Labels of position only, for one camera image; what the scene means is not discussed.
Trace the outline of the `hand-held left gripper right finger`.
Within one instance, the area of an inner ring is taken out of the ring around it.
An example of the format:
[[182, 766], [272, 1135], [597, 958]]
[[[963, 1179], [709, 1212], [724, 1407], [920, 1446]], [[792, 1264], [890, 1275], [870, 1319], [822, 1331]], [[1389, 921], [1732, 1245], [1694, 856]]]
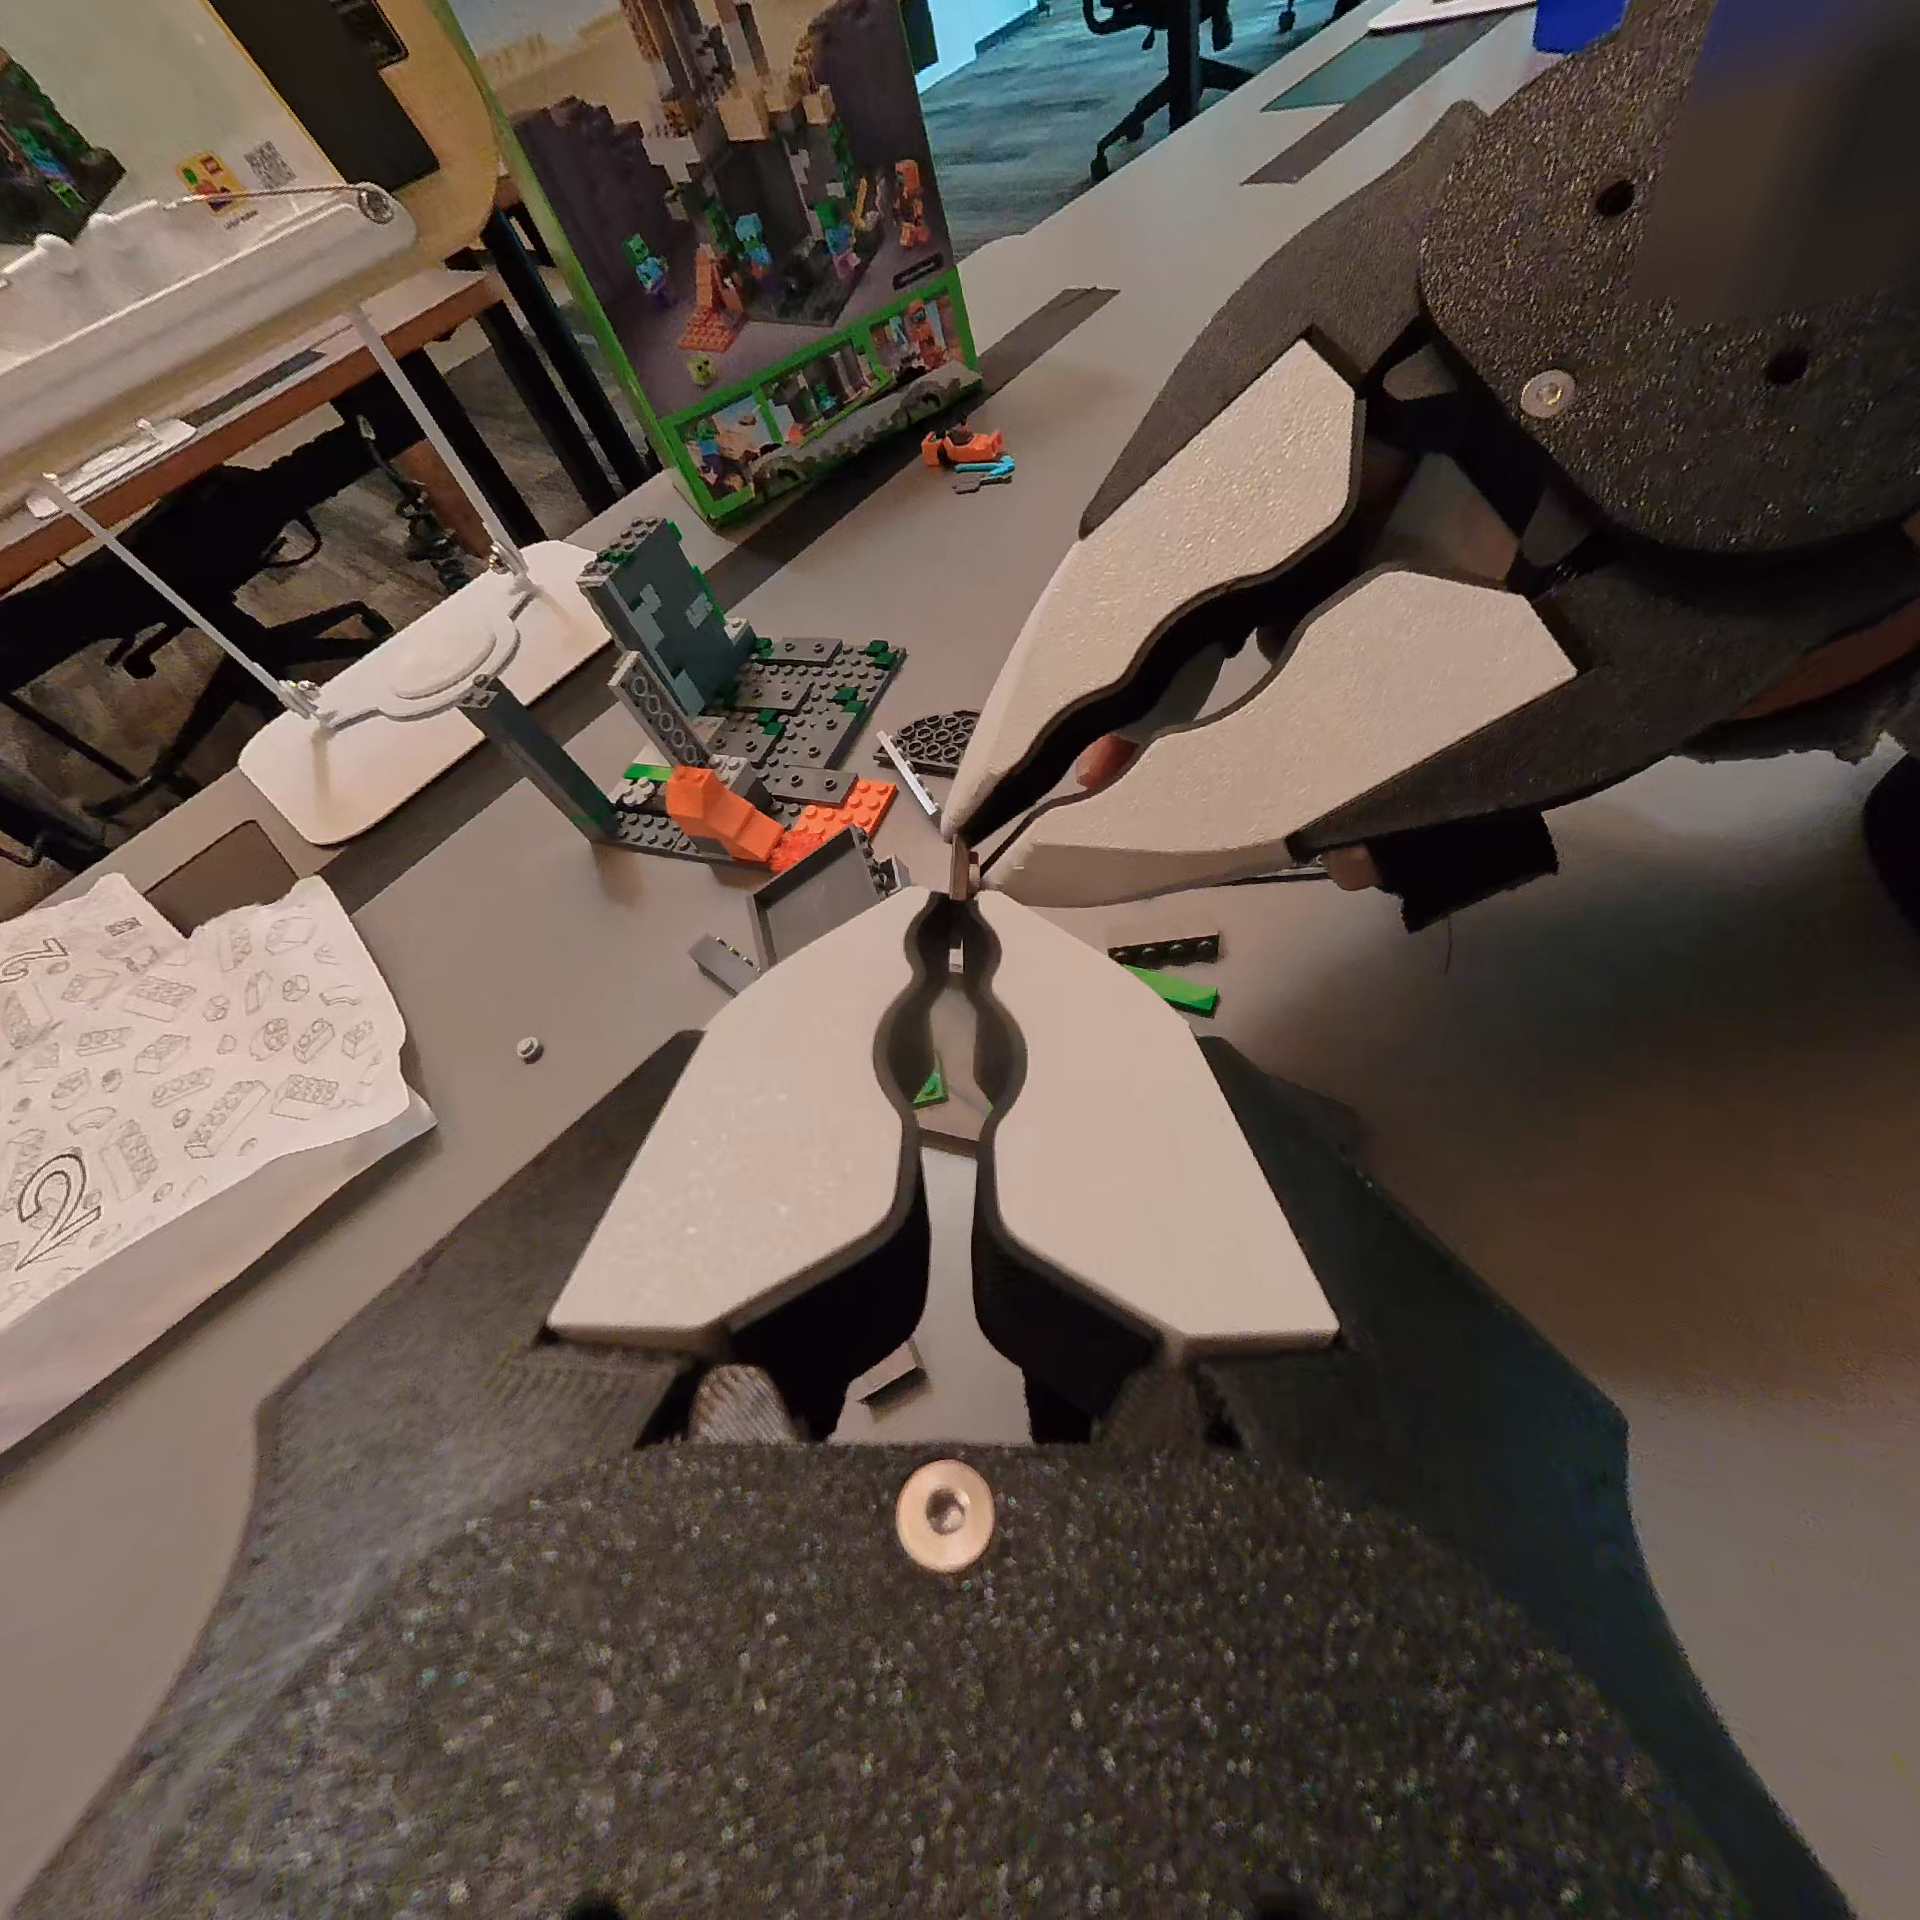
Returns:
[[1336, 1315], [1179, 1013], [1002, 894], [971, 902], [995, 1225], [1170, 1357], [1325, 1348]]

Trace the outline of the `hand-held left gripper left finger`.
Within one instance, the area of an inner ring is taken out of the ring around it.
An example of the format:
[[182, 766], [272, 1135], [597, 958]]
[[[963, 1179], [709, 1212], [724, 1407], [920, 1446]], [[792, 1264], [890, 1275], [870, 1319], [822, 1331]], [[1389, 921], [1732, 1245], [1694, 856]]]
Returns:
[[936, 894], [893, 894], [709, 1022], [550, 1304], [552, 1334], [717, 1353], [904, 1225], [936, 921]]

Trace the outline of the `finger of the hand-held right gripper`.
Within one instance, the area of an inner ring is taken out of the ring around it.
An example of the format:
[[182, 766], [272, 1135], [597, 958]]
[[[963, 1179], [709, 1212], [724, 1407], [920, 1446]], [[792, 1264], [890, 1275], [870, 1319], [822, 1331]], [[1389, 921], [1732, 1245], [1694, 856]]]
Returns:
[[1147, 476], [1054, 568], [981, 709], [946, 800], [946, 836], [1019, 808], [1015, 780], [1067, 717], [1142, 687], [1160, 636], [1228, 591], [1272, 581], [1333, 534], [1357, 487], [1359, 398], [1294, 343]]
[[1296, 831], [1572, 680], [1530, 599], [1381, 568], [1236, 707], [1045, 804], [984, 876], [1024, 904], [1122, 904], [1270, 870]]

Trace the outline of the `orange lego plate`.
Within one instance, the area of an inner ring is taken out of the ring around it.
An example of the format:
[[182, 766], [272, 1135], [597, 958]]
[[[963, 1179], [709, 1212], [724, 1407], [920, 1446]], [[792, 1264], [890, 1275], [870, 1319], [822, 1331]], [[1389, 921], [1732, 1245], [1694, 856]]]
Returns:
[[872, 873], [880, 873], [880, 860], [872, 849], [872, 831], [884, 821], [896, 793], [899, 788], [891, 782], [858, 776], [846, 803], [805, 804], [797, 821], [784, 827], [781, 838], [771, 852], [771, 873], [780, 876], [802, 864], [805, 856], [826, 848], [840, 831], [855, 835], [855, 849], [864, 856]]

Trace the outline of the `orange lego slope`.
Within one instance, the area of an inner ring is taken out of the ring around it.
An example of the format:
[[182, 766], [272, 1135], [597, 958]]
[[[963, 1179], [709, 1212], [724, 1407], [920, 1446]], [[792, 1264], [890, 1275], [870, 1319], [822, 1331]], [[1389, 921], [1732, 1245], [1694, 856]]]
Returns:
[[671, 767], [663, 803], [669, 822], [685, 838], [739, 865], [772, 870], [784, 827], [764, 807], [736, 793], [710, 766]]

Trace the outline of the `grey lego baseplate build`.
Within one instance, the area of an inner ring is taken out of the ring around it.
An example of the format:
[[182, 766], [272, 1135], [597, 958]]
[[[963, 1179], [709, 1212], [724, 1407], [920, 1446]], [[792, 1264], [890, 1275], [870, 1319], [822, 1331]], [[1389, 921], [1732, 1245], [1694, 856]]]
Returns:
[[631, 521], [583, 567], [579, 590], [613, 637], [618, 701], [664, 763], [710, 766], [698, 720], [734, 686], [752, 633], [723, 609], [678, 528], [660, 516]]
[[[808, 803], [847, 800], [852, 782], [864, 776], [847, 767], [847, 757], [902, 664], [904, 649], [887, 639], [752, 637], [734, 686], [709, 701], [695, 726], [710, 750], [712, 769], [789, 827]], [[656, 757], [628, 766], [611, 793], [620, 846], [771, 873], [709, 855], [669, 822], [664, 782], [674, 766], [653, 750]]]

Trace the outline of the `dark blue-grey lego bar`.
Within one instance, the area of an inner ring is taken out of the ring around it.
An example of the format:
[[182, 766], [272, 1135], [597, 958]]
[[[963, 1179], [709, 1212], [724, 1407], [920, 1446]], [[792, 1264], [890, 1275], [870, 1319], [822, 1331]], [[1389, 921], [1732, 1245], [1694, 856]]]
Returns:
[[591, 844], [620, 846], [618, 807], [584, 767], [541, 729], [500, 677], [476, 677], [460, 700], [464, 715], [541, 797]]

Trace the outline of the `lego set box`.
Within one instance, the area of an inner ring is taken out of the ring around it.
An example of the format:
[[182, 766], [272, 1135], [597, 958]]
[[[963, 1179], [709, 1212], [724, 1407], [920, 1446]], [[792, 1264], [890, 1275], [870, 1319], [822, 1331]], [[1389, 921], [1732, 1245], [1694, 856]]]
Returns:
[[567, 287], [709, 523], [979, 391], [899, 5], [445, 14]]

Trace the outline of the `black office chair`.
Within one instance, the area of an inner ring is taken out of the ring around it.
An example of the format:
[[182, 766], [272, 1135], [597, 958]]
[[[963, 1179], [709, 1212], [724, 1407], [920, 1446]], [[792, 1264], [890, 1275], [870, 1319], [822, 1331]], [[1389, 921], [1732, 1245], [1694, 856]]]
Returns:
[[1093, 184], [1110, 175], [1110, 148], [1139, 144], [1157, 111], [1167, 115], [1167, 129], [1184, 128], [1210, 91], [1232, 91], [1253, 77], [1247, 69], [1221, 56], [1232, 48], [1230, 1], [1083, 1], [1080, 11], [1091, 33], [1139, 31], [1147, 52], [1164, 41], [1166, 54], [1166, 77], [1095, 144]]

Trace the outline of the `white printed paper bag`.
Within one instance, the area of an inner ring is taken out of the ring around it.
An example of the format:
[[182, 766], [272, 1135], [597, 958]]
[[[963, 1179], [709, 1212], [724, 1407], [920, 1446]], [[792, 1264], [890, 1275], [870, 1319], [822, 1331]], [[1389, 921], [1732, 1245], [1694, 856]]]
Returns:
[[2, 928], [2, 1449], [436, 1124], [319, 877], [180, 932], [128, 877]]

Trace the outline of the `instruction booklet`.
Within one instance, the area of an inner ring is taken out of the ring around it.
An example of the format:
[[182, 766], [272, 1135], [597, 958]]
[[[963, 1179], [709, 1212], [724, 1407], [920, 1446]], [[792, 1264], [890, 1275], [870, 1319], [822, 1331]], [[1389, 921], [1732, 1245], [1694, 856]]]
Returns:
[[5, 1], [5, 456], [415, 245], [398, 156], [335, 160], [200, 1]]

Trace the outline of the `dark grey lego window frame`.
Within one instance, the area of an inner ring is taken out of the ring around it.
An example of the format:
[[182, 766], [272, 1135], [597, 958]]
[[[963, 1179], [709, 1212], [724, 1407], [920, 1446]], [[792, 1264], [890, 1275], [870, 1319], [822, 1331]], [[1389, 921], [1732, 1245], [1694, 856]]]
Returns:
[[816, 849], [749, 897], [754, 958], [766, 973], [826, 932], [896, 892], [893, 864], [876, 856], [864, 829], [831, 831]]

